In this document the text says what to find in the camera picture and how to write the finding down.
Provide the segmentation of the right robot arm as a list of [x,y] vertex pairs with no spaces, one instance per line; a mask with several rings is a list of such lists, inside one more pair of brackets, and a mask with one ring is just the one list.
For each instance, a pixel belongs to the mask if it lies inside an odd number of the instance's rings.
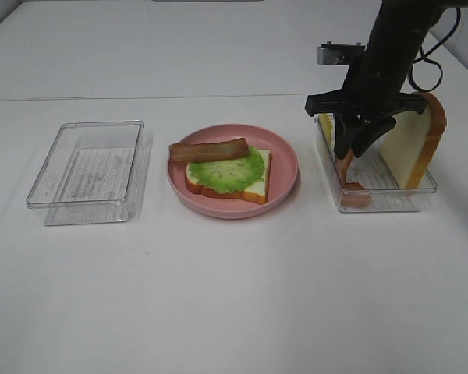
[[395,115],[422,114],[427,100],[401,91],[427,32],[450,7],[445,1],[384,1],[367,44],[323,43],[317,48],[320,65],[348,68],[342,87],[310,95],[309,116],[331,113],[335,120],[334,153],[361,157],[395,127]]

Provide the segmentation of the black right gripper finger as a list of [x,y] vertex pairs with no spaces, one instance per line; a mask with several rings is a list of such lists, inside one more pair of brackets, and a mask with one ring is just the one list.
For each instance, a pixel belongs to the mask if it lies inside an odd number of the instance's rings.
[[395,127],[396,120],[393,117],[380,118],[365,125],[359,135],[352,142],[352,152],[356,158],[360,158],[370,146],[385,133]]
[[345,158],[354,140],[362,132],[362,122],[357,115],[334,113],[335,145],[334,153],[337,158]]

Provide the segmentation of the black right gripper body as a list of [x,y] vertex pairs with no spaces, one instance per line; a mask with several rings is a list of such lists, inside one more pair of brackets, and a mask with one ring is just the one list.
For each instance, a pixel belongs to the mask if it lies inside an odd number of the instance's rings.
[[405,111],[420,114],[427,106],[425,99],[401,91],[414,60],[408,55],[379,54],[369,59],[362,54],[348,65],[341,88],[308,96],[305,110],[310,116],[337,112],[374,120]]

